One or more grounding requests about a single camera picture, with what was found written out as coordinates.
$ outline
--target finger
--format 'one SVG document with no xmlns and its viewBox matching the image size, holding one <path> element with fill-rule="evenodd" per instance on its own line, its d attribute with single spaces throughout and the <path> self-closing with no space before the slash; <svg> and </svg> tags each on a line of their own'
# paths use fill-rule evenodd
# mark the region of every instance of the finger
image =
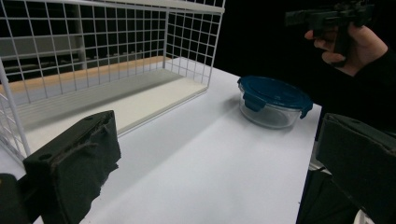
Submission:
<svg viewBox="0 0 396 224">
<path fill-rule="evenodd" d="M 322 53 L 322 59 L 325 63 L 340 63 L 343 62 L 346 57 L 342 54 L 326 51 Z"/>
<path fill-rule="evenodd" d="M 326 41 L 322 38 L 315 39 L 314 41 L 315 48 L 325 49 L 327 51 L 332 51 L 334 49 L 334 43 Z"/>
<path fill-rule="evenodd" d="M 309 39 L 309 40 L 314 39 L 314 31 L 313 30 L 307 31 L 305 33 L 304 37 L 305 37 L 305 39 Z"/>
</svg>

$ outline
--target black object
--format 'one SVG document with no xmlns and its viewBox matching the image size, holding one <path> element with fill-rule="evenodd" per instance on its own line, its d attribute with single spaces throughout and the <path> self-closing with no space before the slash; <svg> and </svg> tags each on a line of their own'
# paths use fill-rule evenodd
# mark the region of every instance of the black object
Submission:
<svg viewBox="0 0 396 224">
<path fill-rule="evenodd" d="M 120 159 L 113 111 L 80 120 L 23 160 L 26 175 L 0 174 L 0 223 L 79 223 Z"/>
<path fill-rule="evenodd" d="M 396 139 L 358 120 L 323 118 L 316 158 L 376 224 L 396 223 Z"/>
<path fill-rule="evenodd" d="M 347 32 L 349 23 L 363 26 L 371 19 L 373 10 L 374 5 L 364 5 L 362 1 L 346 1 L 329 7 L 286 12 L 285 25 L 308 23 L 308 29 L 314 31 L 314 37 L 322 36 L 326 28 L 338 26 L 333 52 L 347 56 L 350 45 Z M 334 63 L 333 66 L 342 67 L 345 61 Z"/>
</svg>

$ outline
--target black wall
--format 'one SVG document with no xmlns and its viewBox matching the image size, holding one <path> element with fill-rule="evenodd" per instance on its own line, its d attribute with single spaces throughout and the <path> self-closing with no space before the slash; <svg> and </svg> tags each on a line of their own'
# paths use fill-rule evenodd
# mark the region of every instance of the black wall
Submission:
<svg viewBox="0 0 396 224">
<path fill-rule="evenodd" d="M 227 0 L 220 29 L 215 67 L 234 75 L 275 77 L 306 91 L 317 104 L 327 92 L 346 85 L 346 76 L 321 60 L 322 50 L 304 39 L 307 25 L 284 25 L 285 12 L 333 5 L 334 0 L 282 0 L 260 6 Z M 396 1 L 375 4 L 368 24 L 391 47 L 396 47 Z"/>
</svg>

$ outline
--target hand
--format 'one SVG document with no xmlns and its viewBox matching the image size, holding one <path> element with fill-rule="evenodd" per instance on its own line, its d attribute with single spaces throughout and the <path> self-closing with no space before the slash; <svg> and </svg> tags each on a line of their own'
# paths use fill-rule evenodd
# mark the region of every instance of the hand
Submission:
<svg viewBox="0 0 396 224">
<path fill-rule="evenodd" d="M 388 46 L 368 27 L 356 27 L 349 24 L 348 33 L 352 37 L 349 53 L 346 58 L 338 53 L 333 53 L 334 39 L 337 35 L 337 28 L 326 30 L 322 37 L 313 37 L 313 31 L 305 33 L 305 38 L 315 40 L 314 46 L 326 50 L 322 54 L 325 63 L 339 63 L 346 59 L 343 67 L 336 69 L 347 75 L 354 77 L 368 63 L 373 62 L 384 55 Z"/>
</svg>

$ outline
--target plastic food container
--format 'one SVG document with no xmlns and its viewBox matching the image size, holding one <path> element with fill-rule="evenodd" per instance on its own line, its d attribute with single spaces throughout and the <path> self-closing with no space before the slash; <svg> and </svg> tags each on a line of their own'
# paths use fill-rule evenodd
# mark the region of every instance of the plastic food container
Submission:
<svg viewBox="0 0 396 224">
<path fill-rule="evenodd" d="M 263 127 L 290 127 L 298 117 L 303 119 L 313 107 L 306 93 L 277 79 L 247 76 L 239 78 L 238 84 L 242 114 Z"/>
</svg>

